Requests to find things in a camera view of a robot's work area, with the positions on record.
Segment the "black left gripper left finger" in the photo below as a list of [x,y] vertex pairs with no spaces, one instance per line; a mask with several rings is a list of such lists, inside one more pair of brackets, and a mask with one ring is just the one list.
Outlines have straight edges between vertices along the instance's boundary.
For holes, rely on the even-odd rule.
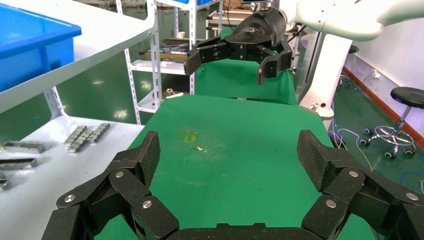
[[92,240],[117,216],[140,240],[169,238],[179,221],[150,191],[160,154],[156,131],[139,146],[118,152],[102,173],[57,199],[42,238]]

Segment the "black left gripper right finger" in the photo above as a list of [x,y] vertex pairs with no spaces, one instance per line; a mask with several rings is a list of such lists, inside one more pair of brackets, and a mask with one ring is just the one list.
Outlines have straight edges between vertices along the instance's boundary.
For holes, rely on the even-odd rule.
[[321,194],[301,226],[334,240],[351,215],[387,240],[424,237],[422,194],[366,169],[348,151],[322,144],[310,130],[299,133],[298,160]]

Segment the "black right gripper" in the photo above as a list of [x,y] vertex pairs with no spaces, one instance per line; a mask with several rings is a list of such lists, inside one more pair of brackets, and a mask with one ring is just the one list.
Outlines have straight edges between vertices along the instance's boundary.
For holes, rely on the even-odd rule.
[[190,76],[202,64],[224,59],[258,62],[256,82],[263,85],[291,68],[293,51],[284,39],[285,14],[271,7],[245,18],[225,40],[219,36],[191,46],[183,62],[184,73]]

